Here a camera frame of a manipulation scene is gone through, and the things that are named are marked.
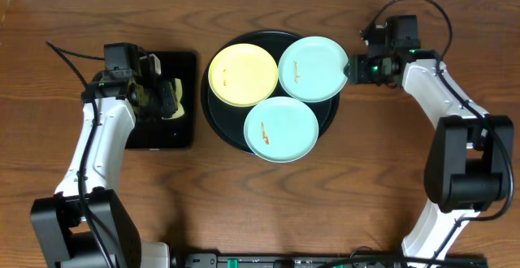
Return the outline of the green yellow sponge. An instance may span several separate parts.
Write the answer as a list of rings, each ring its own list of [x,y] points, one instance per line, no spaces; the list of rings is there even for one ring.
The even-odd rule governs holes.
[[[182,83],[181,83],[181,80],[177,79],[177,78],[175,78],[174,81],[175,81],[175,105],[177,106],[177,110],[173,115],[171,115],[167,118],[163,118],[163,120],[178,119],[178,118],[184,116],[184,114],[185,114],[184,107],[181,103],[181,99],[183,97]]]

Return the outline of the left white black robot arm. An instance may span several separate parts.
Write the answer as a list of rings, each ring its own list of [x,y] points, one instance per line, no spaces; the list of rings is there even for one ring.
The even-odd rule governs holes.
[[[81,94],[83,125],[54,195],[30,218],[48,267],[175,267],[164,242],[141,239],[119,199],[126,149],[175,149],[193,137],[192,53],[106,53]]]

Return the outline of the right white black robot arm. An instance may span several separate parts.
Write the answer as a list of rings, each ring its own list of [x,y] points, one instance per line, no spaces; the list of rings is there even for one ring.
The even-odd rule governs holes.
[[[435,128],[424,170],[427,203],[401,242],[405,263],[438,266],[471,222],[503,216],[512,204],[514,126],[473,103],[434,50],[417,38],[366,37],[344,73],[352,84],[394,84],[421,107]]]

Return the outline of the light blue plate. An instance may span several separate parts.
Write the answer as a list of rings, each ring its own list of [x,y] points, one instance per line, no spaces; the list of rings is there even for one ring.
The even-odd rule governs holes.
[[[269,162],[293,162],[308,154],[319,137],[314,112],[292,97],[271,97],[257,104],[246,116],[246,144]]]
[[[282,54],[279,82],[284,91],[302,102],[323,102],[337,95],[346,85],[344,73],[349,56],[335,41],[326,37],[304,37]]]

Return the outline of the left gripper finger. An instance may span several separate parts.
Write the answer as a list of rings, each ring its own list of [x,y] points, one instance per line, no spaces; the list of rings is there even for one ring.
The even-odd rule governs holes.
[[[170,118],[178,110],[175,81],[162,80],[159,84],[159,93],[162,99],[161,115],[163,118]]]
[[[142,56],[142,57],[140,57],[140,62],[141,63],[145,63],[145,62],[152,63],[153,67],[154,67],[154,74],[156,76],[161,75],[161,62],[156,54],[151,54],[149,57]]]

